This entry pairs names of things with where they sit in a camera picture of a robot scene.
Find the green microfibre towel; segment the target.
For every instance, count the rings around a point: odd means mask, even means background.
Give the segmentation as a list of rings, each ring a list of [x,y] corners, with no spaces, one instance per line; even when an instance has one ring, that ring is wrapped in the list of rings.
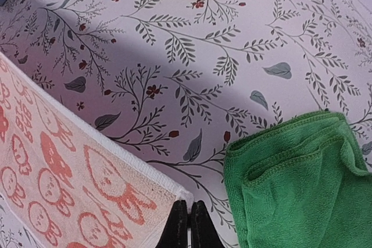
[[[241,247],[371,246],[371,173],[342,113],[233,142],[224,183]]]

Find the orange rabbit print towel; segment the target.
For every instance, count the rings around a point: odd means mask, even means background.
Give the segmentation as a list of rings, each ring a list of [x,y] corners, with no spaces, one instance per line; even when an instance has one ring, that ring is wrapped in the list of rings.
[[[1,57],[1,195],[44,247],[154,247],[192,193]]]

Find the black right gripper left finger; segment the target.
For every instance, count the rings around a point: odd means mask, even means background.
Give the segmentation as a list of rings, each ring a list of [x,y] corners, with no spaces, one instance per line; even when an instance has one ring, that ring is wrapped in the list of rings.
[[[188,212],[185,200],[173,203],[156,248],[186,248],[188,246]]]

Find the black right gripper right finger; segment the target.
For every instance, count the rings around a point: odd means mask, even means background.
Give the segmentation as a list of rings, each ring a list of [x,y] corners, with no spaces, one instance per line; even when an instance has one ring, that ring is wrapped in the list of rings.
[[[223,248],[223,244],[202,200],[192,205],[190,228],[192,248]]]

